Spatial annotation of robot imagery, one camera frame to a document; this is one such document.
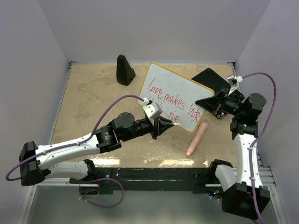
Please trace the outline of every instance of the cable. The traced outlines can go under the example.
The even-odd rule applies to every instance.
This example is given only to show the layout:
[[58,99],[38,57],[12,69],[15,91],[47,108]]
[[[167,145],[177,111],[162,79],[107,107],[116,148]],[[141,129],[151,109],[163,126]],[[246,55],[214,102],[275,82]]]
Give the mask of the cable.
[[253,76],[253,75],[265,75],[267,76],[273,83],[273,89],[274,89],[274,97],[273,97],[273,102],[272,102],[272,106],[268,115],[268,118],[266,120],[265,126],[263,127],[263,130],[261,132],[261,134],[251,143],[250,145],[250,150],[249,150],[249,164],[250,164],[250,174],[251,174],[251,185],[252,185],[252,196],[253,196],[253,204],[256,210],[256,214],[258,216],[258,218],[260,219],[262,224],[266,224],[266,222],[264,221],[259,209],[258,209],[258,205],[257,205],[257,199],[256,199],[256,187],[255,187],[255,178],[254,178],[254,170],[253,170],[253,161],[252,161],[252,150],[253,150],[253,146],[254,144],[260,140],[260,138],[263,136],[263,134],[265,133],[265,130],[267,128],[267,125],[269,123],[270,117],[272,115],[273,109],[274,109],[274,105],[275,105],[275,101],[276,101],[276,84],[274,79],[267,73],[263,73],[263,72],[257,72],[257,73],[252,73],[252,74],[248,74],[246,76],[243,76],[243,79]]
[[[88,141],[93,137],[93,135],[95,134],[95,131],[97,130],[97,128],[98,128],[100,122],[103,120],[103,118],[105,117],[105,115],[111,110],[111,108],[112,108],[115,104],[117,104],[119,101],[121,101],[122,99],[124,99],[124,98],[128,98],[128,97],[133,97],[133,98],[136,98],[136,99],[141,100],[141,101],[144,100],[144,99],[140,98],[139,96],[131,95],[131,94],[124,95],[124,96],[119,97],[118,99],[116,99],[116,100],[115,100],[115,101],[114,101],[114,102],[113,102],[113,103],[112,103],[112,104],[111,104],[111,105],[104,111],[104,113],[102,114],[102,116],[99,118],[99,120],[98,120],[98,122],[96,123],[96,125],[94,126],[94,128],[93,128],[93,130],[92,130],[90,136],[89,136],[87,139],[85,139],[85,140],[83,140],[83,141],[80,141],[79,144],[81,145],[81,144],[83,144],[83,143],[88,142]],[[71,144],[67,144],[67,145],[58,146],[58,147],[54,147],[54,148],[48,149],[48,150],[46,150],[45,152],[46,152],[46,153],[49,153],[49,152],[52,152],[52,151],[55,151],[55,150],[58,150],[58,149],[62,149],[62,148],[65,148],[65,147],[72,147],[72,146],[76,146],[76,145],[77,145],[77,143],[71,143]],[[33,156],[31,156],[31,157],[29,157],[29,158],[23,160],[22,162],[20,162],[20,163],[17,164],[16,166],[14,166],[14,167],[13,167],[7,174],[6,174],[5,179],[6,179],[7,181],[17,181],[17,180],[20,180],[21,177],[9,178],[9,176],[11,175],[12,172],[14,172],[14,171],[15,171],[18,167],[20,167],[21,165],[23,165],[23,164],[29,162],[30,160],[35,159],[36,157],[41,156],[41,155],[44,155],[44,152],[42,152],[42,153],[38,153],[38,154],[36,154],[36,155],[33,155]]]
[[79,199],[82,199],[83,201],[85,201],[85,202],[87,202],[87,203],[90,203],[90,204],[95,205],[95,206],[100,207],[100,208],[113,208],[113,207],[119,205],[119,204],[122,202],[122,200],[123,200],[125,191],[124,191],[124,189],[123,189],[122,184],[119,183],[119,182],[118,182],[117,180],[115,180],[115,179],[111,179],[111,178],[101,178],[101,179],[97,179],[97,180],[94,180],[94,181],[87,181],[87,182],[86,182],[86,181],[79,181],[79,180],[77,180],[77,181],[80,182],[80,183],[93,183],[93,182],[98,182],[98,181],[113,181],[113,182],[117,183],[117,184],[120,186],[120,188],[121,188],[121,198],[120,198],[120,200],[119,200],[117,203],[115,203],[115,204],[113,204],[113,205],[102,205],[102,204],[97,204],[97,203],[95,203],[95,202],[89,201],[89,200],[87,200],[86,198],[84,198],[84,197],[81,195],[81,192],[79,191],[79,196],[80,196]]

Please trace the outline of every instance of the metal frame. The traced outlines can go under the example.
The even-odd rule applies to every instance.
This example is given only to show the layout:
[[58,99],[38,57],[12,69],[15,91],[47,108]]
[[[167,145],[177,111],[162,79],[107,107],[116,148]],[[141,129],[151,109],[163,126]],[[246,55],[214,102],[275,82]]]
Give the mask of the metal frame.
[[[66,82],[65,82],[64,93],[65,93],[66,86],[67,86],[67,83],[68,83],[68,80],[69,80],[69,77],[70,77],[72,65],[75,64],[75,63],[76,62],[70,62],[70,69],[69,69],[68,76],[67,76],[67,79],[66,79]],[[228,64],[231,65],[232,71],[236,75],[234,64],[233,63],[228,63]],[[53,125],[53,128],[52,128],[51,134],[50,134],[49,144],[50,144],[50,142],[52,140],[52,137],[53,137],[53,133],[54,133],[54,130],[55,130],[55,126],[56,126],[56,122],[57,122],[57,119],[58,119],[58,115],[59,115],[60,107],[61,107],[62,100],[63,100],[63,97],[64,97],[64,93],[63,93],[63,95],[61,97],[61,100],[60,100],[60,104],[59,104],[59,108],[58,108],[58,111],[57,111],[57,114],[56,114],[56,117],[55,117],[54,125]],[[271,202],[272,202],[272,205],[273,205],[273,208],[274,208],[274,211],[275,211],[275,215],[276,215],[278,224],[287,224],[286,218],[285,218],[282,206],[281,206],[281,202],[280,202],[280,199],[278,197],[278,193],[277,193],[277,190],[276,190],[276,185],[275,185],[275,182],[274,182],[274,179],[273,179],[271,169],[262,167],[262,161],[261,161],[259,152],[257,152],[257,159],[258,159],[259,165],[261,166],[259,168],[261,180],[262,180],[263,185],[268,187],[268,190],[270,191]],[[26,197],[25,197],[24,205],[23,205],[23,208],[22,208],[19,220],[18,220],[18,224],[26,224],[27,223],[37,186],[86,186],[86,187],[96,187],[97,184],[70,184],[69,178],[53,178],[53,179],[50,179],[50,180],[45,180],[45,181],[43,181],[42,183],[40,183],[38,185],[30,186],[28,188],[28,191],[27,191],[27,194],[26,194]],[[207,188],[218,188],[220,186],[221,186],[220,184],[206,184]]]

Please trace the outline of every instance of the gray wall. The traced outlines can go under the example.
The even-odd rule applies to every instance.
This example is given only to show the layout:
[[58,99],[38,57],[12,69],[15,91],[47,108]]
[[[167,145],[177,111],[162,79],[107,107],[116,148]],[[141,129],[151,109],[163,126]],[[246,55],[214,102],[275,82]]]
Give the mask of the gray wall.
[[[277,84],[277,102],[264,137],[258,143],[264,165],[271,165],[288,223],[298,223],[299,178],[299,1],[272,0],[245,50],[237,61],[237,74],[268,72]],[[273,99],[270,80],[245,79],[242,91],[263,94],[267,108]]]
[[38,0],[79,62],[236,61],[270,0]]
[[5,175],[25,142],[48,142],[67,60],[36,0],[1,1],[0,30],[0,222],[13,224],[27,188]]

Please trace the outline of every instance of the table top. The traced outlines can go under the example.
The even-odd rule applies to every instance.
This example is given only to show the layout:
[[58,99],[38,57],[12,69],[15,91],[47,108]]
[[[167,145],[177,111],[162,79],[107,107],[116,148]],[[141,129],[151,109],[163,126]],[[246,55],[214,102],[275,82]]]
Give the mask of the table top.
[[[213,69],[226,78],[231,75],[230,65],[163,64],[176,73],[192,78],[206,68]],[[75,64],[65,90],[59,111],[52,144],[81,137],[91,132],[105,109],[125,94],[139,95],[149,65],[133,64],[136,77],[129,86],[116,81],[116,64]],[[135,119],[144,118],[142,107],[134,98],[117,103],[99,127],[107,125],[122,112],[129,112]],[[97,167],[207,167],[214,159],[237,165],[236,148],[229,130],[231,115],[222,120],[206,112],[204,119],[209,127],[194,153],[187,158],[185,152],[195,134],[181,127],[173,127],[153,140],[150,134],[123,142],[122,148],[109,153],[73,159],[91,159]]]

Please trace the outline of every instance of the purple cable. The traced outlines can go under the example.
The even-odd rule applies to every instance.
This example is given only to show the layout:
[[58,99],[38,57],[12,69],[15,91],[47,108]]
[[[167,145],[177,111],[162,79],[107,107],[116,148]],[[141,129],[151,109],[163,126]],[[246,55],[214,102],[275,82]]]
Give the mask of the purple cable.
[[97,179],[97,180],[94,180],[94,181],[87,181],[87,182],[86,182],[86,181],[79,181],[79,180],[77,180],[77,181],[80,182],[80,183],[93,183],[93,182],[98,182],[98,181],[113,181],[113,182],[117,183],[117,184],[121,187],[121,198],[120,198],[120,200],[119,200],[117,203],[115,203],[115,204],[113,204],[113,205],[101,205],[101,204],[97,204],[97,203],[95,203],[95,202],[89,201],[89,200],[87,200],[86,198],[84,198],[84,197],[81,195],[81,192],[79,191],[79,196],[80,196],[79,199],[82,199],[83,201],[85,201],[85,202],[87,202],[87,203],[90,203],[90,204],[95,205],[95,206],[100,207],[100,208],[113,208],[113,207],[119,205],[119,204],[122,202],[122,200],[123,200],[125,191],[124,191],[124,189],[123,189],[122,184],[119,183],[119,182],[118,182],[117,180],[115,180],[115,179],[111,179],[111,178],[101,178],[101,179]]
[[[95,131],[97,130],[97,128],[98,128],[100,122],[103,120],[103,118],[105,117],[105,115],[111,110],[111,108],[112,108],[115,104],[117,104],[119,101],[121,101],[122,99],[127,98],[127,97],[133,97],[133,98],[136,98],[136,99],[138,99],[138,100],[143,101],[143,99],[140,98],[139,96],[131,95],[131,94],[129,94],[129,95],[124,95],[124,96],[119,97],[118,99],[116,99],[116,100],[115,100],[115,101],[114,101],[114,102],[113,102],[113,103],[112,103],[112,104],[111,104],[111,105],[104,111],[104,113],[102,114],[102,116],[99,118],[99,120],[98,120],[98,122],[96,123],[96,125],[94,126],[94,128],[93,128],[93,130],[92,130],[90,136],[89,136],[87,139],[85,139],[85,140],[83,140],[83,141],[80,141],[79,144],[81,145],[81,144],[83,144],[83,143],[88,142],[88,141],[93,137],[93,135],[94,135]],[[51,149],[46,150],[46,153],[49,153],[49,152],[52,152],[52,151],[55,151],[55,150],[58,150],[58,149],[62,149],[62,148],[65,148],[65,147],[76,146],[76,145],[77,145],[77,143],[71,143],[71,144],[67,144],[67,145],[64,145],[64,146],[54,147],[54,148],[51,148]],[[31,156],[31,157],[25,159],[24,161],[20,162],[19,164],[17,164],[16,166],[14,166],[14,167],[13,167],[7,174],[6,174],[5,179],[6,179],[7,181],[17,181],[17,180],[20,180],[20,179],[21,179],[20,177],[9,178],[9,176],[11,175],[12,172],[14,172],[14,171],[15,171],[18,167],[20,167],[21,165],[23,165],[23,164],[29,162],[30,160],[35,159],[36,157],[41,156],[41,155],[43,155],[43,153],[38,153],[38,154],[36,154],[36,155],[33,155],[33,156]]]
[[273,109],[274,109],[274,105],[275,105],[275,101],[276,101],[276,91],[277,90],[276,90],[276,84],[275,84],[274,79],[269,74],[267,74],[267,73],[263,73],[263,72],[252,73],[252,74],[248,74],[248,75],[244,76],[243,79],[247,78],[247,77],[250,77],[250,76],[253,76],[253,75],[265,75],[265,76],[267,76],[272,81],[273,88],[274,88],[273,102],[272,102],[272,106],[271,106],[268,118],[266,120],[265,126],[263,127],[263,130],[262,130],[261,134],[251,143],[250,148],[249,148],[250,149],[249,150],[249,164],[250,164],[250,174],[251,174],[251,185],[252,185],[253,204],[254,204],[257,216],[260,219],[261,223],[262,224],[266,224],[266,222],[264,221],[264,219],[263,219],[263,217],[262,217],[262,215],[261,215],[261,213],[260,213],[260,211],[258,209],[258,205],[257,205],[256,187],[255,187],[255,182],[254,182],[254,170],[253,170],[253,161],[252,161],[252,150],[253,150],[254,144],[258,140],[260,140],[260,138],[262,137],[262,135],[265,133],[266,127],[267,127],[267,125],[269,123],[270,117],[271,117]]

